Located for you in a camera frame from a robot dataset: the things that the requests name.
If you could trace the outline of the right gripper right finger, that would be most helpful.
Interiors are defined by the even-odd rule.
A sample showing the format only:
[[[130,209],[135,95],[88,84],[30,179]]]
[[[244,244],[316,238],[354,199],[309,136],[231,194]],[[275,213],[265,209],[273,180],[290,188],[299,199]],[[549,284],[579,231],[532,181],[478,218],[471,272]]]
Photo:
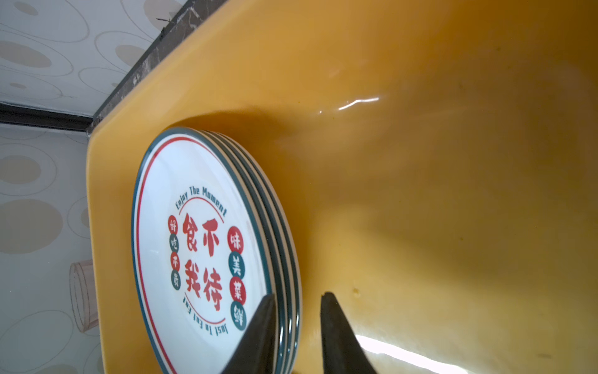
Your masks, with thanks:
[[[331,292],[321,298],[320,320],[324,373],[375,373]]]

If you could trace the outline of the green rim lettered plate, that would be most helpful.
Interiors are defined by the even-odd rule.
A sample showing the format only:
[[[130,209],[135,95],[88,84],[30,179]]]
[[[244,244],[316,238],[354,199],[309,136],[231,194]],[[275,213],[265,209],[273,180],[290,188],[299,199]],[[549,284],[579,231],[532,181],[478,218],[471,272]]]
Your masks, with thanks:
[[[216,134],[215,132],[208,132],[207,136],[210,137],[211,140],[214,141],[227,156],[231,159],[232,163],[235,165],[235,168],[238,169],[243,182],[247,185],[249,194],[252,196],[252,201],[255,204],[256,210],[258,212],[258,216],[260,219],[260,224],[264,231],[264,238],[268,245],[268,254],[271,259],[271,263],[273,265],[273,276],[275,278],[275,285],[277,288],[277,309],[278,309],[278,320],[280,324],[280,343],[278,347],[278,359],[280,359],[280,368],[277,368],[276,373],[287,373],[287,364],[288,364],[288,349],[287,344],[289,341],[289,331],[287,323],[288,320],[288,311],[287,311],[287,293],[286,293],[286,283],[283,279],[283,269],[281,267],[280,256],[278,253],[278,242],[277,242],[277,234],[274,232],[272,226],[272,220],[270,213],[266,208],[266,204],[264,203],[264,192],[263,189],[259,186],[257,182],[257,178],[253,176],[253,174],[248,170],[249,164],[243,160],[241,160],[241,154],[238,151],[234,151],[232,146],[227,146],[221,137]]]

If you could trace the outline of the red character white plate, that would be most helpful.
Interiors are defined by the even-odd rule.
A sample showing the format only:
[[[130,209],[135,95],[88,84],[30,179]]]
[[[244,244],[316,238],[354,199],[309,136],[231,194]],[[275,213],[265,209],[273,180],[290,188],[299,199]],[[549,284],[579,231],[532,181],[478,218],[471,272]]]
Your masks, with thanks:
[[[301,295],[301,273],[299,271],[299,266],[297,263],[297,253],[296,248],[293,240],[293,236],[291,233],[291,228],[288,224],[288,220],[286,214],[284,213],[283,206],[280,203],[280,200],[268,179],[266,173],[263,171],[259,163],[249,154],[246,149],[244,149],[241,144],[233,140],[232,138],[221,135],[228,144],[233,146],[236,150],[240,151],[243,154],[243,157],[247,162],[250,162],[253,167],[253,174],[258,175],[261,180],[262,184],[267,189],[271,203],[269,206],[276,210],[277,212],[277,232],[283,236],[285,243],[283,244],[283,249],[280,250],[280,253],[285,256],[285,263],[284,266],[287,267],[288,276],[290,277],[290,282],[292,283],[293,291],[291,292],[292,300],[294,302],[294,309],[293,309],[293,318],[292,318],[292,326],[291,326],[291,353],[290,358],[288,358],[286,366],[285,366],[285,373],[292,373],[294,364],[296,363],[297,358],[297,347],[301,337],[301,316],[302,316],[302,295]]]

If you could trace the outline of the green cloud pattern plate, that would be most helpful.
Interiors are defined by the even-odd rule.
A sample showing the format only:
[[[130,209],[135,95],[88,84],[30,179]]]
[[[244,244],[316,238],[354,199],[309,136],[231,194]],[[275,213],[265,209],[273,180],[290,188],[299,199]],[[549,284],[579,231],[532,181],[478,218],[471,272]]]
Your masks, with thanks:
[[[217,134],[221,137],[221,139],[224,141],[224,143],[227,146],[230,146],[230,144],[228,144],[226,142],[226,140],[221,136],[221,135],[224,135],[224,134],[219,134],[219,133],[217,133]],[[240,151],[238,151],[238,152],[241,154],[241,160],[247,162],[247,160],[245,160],[245,158],[243,157],[243,154]],[[252,167],[251,163],[250,162],[247,162],[247,163],[249,164],[248,170],[253,174],[253,167]],[[263,189],[263,192],[264,192],[264,195],[265,195],[265,197],[263,198],[264,199],[264,203],[266,204],[266,208],[267,208],[268,212],[270,213],[274,232],[277,234],[277,237],[278,237],[278,239],[277,239],[277,242],[278,242],[278,253],[279,253],[279,256],[280,256],[281,267],[283,269],[283,279],[285,280],[285,283],[286,283],[286,293],[287,293],[287,304],[288,304],[287,311],[288,311],[288,320],[289,320],[289,322],[287,323],[287,326],[288,326],[289,341],[290,341],[287,344],[287,349],[288,349],[288,358],[290,358],[291,343],[292,343],[292,341],[291,341],[291,338],[292,338],[292,336],[291,336],[291,326],[292,326],[294,302],[293,302],[292,296],[291,296],[291,292],[293,291],[292,283],[290,282],[290,277],[288,276],[287,267],[283,265],[285,263],[285,256],[280,253],[280,250],[283,249],[283,244],[285,243],[285,241],[283,239],[283,236],[280,233],[277,232],[277,218],[278,218],[278,216],[277,216],[276,210],[269,206],[269,203],[271,203],[269,193],[268,193],[267,189],[265,188],[265,186],[262,184],[261,178],[258,175],[254,175],[254,174],[253,174],[253,176],[257,178],[257,182],[259,183],[259,186]]]

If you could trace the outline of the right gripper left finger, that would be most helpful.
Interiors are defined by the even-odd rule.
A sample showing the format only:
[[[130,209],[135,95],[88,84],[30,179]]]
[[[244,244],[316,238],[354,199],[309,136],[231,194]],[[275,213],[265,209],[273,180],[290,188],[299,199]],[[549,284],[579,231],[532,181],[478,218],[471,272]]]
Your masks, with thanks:
[[[274,295],[261,300],[255,315],[223,374],[274,373],[277,332],[277,303]]]

